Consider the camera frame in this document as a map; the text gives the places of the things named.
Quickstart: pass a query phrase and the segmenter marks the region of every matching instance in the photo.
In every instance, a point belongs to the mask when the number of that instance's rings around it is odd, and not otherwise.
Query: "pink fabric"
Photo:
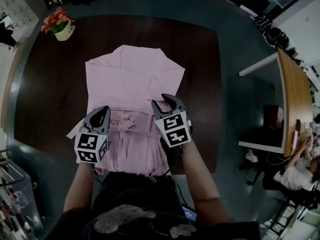
[[[185,69],[161,49],[128,45],[87,61],[85,68],[87,113],[105,105],[111,108],[108,137],[112,143],[96,167],[151,177],[163,175],[169,167],[151,100],[163,102],[162,93],[175,95]],[[164,102],[160,106],[169,109]],[[81,124],[67,136],[72,139]]]

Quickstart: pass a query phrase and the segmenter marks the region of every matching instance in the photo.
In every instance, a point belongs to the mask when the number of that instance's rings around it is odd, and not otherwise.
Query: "wooden desk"
[[[281,146],[260,145],[245,141],[239,141],[239,146],[269,152],[281,153],[285,157],[292,154],[292,143],[296,130],[297,119],[301,123],[309,123],[313,120],[312,99],[310,94],[309,80],[303,70],[281,49],[259,61],[258,63],[239,72],[243,77],[261,67],[278,62],[283,93],[283,138]]]

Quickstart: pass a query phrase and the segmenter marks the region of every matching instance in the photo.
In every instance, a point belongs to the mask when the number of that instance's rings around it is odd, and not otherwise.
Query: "shoe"
[[[248,149],[246,154],[245,154],[245,159],[249,160],[252,163],[257,163],[258,162],[258,157],[254,155],[254,152],[252,149]]]
[[[289,46],[289,38],[281,29],[273,27],[264,33],[265,40],[272,47],[285,50]]]
[[[292,47],[289,50],[284,51],[289,57],[293,57],[296,55],[296,48]]]

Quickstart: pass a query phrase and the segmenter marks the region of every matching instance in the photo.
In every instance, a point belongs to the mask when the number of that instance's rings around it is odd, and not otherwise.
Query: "person sitting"
[[[290,191],[310,191],[313,183],[320,179],[320,156],[312,158],[305,152],[310,139],[300,141],[290,159],[282,164],[271,165],[263,178],[265,189],[279,189],[280,183]]]

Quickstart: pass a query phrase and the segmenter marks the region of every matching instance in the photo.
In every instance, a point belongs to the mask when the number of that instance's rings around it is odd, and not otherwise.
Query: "person's arm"
[[[289,162],[284,166],[285,171],[295,165],[295,163],[299,160],[302,152],[307,148],[307,146],[308,146],[308,140],[306,138],[303,141],[299,142],[298,147],[294,151]]]
[[[89,163],[81,162],[64,201],[63,212],[74,208],[91,208],[94,172]]]
[[[307,152],[307,150],[304,150],[304,152],[302,153],[302,157],[308,161],[312,160],[311,154],[310,152]]]
[[[210,227],[231,223],[217,186],[193,141],[185,144],[182,161],[199,224]]]

